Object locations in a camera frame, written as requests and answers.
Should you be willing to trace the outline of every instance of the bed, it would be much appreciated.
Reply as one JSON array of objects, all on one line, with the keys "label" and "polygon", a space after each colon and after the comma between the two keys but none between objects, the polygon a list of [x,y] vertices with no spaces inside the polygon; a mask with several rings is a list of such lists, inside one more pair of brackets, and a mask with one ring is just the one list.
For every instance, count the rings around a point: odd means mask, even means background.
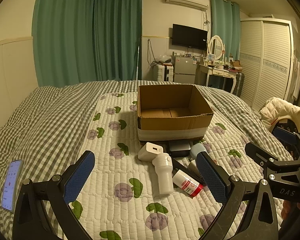
[{"label": "bed", "polygon": [[[38,182],[63,173],[89,149],[95,153],[96,164],[77,202],[82,207],[79,221],[93,239],[198,239],[221,204],[208,188],[195,198],[179,188],[169,197],[160,197],[154,168],[136,159],[140,149],[135,112],[138,86],[168,83],[104,81],[34,90],[0,128],[0,206],[6,169],[12,160],[24,161],[20,189],[26,178]],[[261,167],[245,155],[249,141],[280,160],[292,160],[240,98],[197,87],[214,111],[199,143],[229,174],[253,182],[262,177]],[[186,158],[179,161],[188,162]],[[136,183],[142,183],[142,192],[131,192]],[[279,224],[282,203],[275,199]],[[235,233],[245,206],[243,202],[227,237]],[[48,203],[46,209],[56,233],[65,238]],[[7,239],[12,239],[12,224],[13,214],[0,207],[0,231]]]}]

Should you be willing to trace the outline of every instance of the white plastic bottle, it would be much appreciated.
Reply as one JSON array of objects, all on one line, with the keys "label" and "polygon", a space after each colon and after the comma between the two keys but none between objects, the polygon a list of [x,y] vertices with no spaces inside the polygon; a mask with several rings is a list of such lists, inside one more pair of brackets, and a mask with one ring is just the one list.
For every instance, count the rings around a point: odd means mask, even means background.
[{"label": "white plastic bottle", "polygon": [[153,159],[152,164],[158,175],[159,193],[171,194],[173,192],[171,157],[167,153],[160,153]]},{"label": "white plastic bottle", "polygon": [[178,170],[173,176],[172,181],[179,188],[187,192],[191,197],[195,197],[201,191],[203,186],[195,179],[184,173],[182,170]]}]

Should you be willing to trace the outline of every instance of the air conditioner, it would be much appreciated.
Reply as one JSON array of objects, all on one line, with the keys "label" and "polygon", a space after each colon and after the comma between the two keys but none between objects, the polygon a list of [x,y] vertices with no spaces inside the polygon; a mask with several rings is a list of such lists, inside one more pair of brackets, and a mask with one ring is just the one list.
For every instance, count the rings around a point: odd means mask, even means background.
[{"label": "air conditioner", "polygon": [[199,10],[206,10],[209,8],[209,0],[166,0],[166,2],[184,5]]}]

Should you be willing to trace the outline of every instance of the green curtain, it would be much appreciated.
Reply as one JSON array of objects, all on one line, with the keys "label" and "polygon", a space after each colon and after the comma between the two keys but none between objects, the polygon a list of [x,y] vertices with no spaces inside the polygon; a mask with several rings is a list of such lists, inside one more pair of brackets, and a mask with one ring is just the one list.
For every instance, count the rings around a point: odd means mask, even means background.
[{"label": "green curtain", "polygon": [[[134,80],[140,60],[142,0],[93,0],[97,80]],[[138,68],[141,79],[141,65]]]},{"label": "green curtain", "polygon": [[91,0],[36,0],[32,23],[39,86],[96,80]]},{"label": "green curtain", "polygon": [[241,35],[240,7],[231,1],[211,0],[212,36],[218,35],[225,44],[225,57],[239,59]]},{"label": "green curtain", "polygon": [[141,0],[36,0],[32,36],[39,86],[134,80]]}]

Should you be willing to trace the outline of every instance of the blue gripper pad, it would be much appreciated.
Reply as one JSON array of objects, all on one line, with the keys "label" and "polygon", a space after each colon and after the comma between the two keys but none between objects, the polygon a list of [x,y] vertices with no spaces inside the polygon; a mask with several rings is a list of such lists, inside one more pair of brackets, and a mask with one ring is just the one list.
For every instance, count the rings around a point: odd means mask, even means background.
[{"label": "blue gripper pad", "polygon": [[216,165],[206,152],[200,152],[195,163],[214,199],[224,205],[231,189],[228,173]]},{"label": "blue gripper pad", "polygon": [[273,135],[279,140],[282,140],[288,144],[297,145],[297,136],[292,132],[281,129],[280,127],[276,127],[273,130]]},{"label": "blue gripper pad", "polygon": [[64,186],[63,199],[67,204],[77,199],[95,164],[94,153],[85,151],[74,164],[75,170]]}]

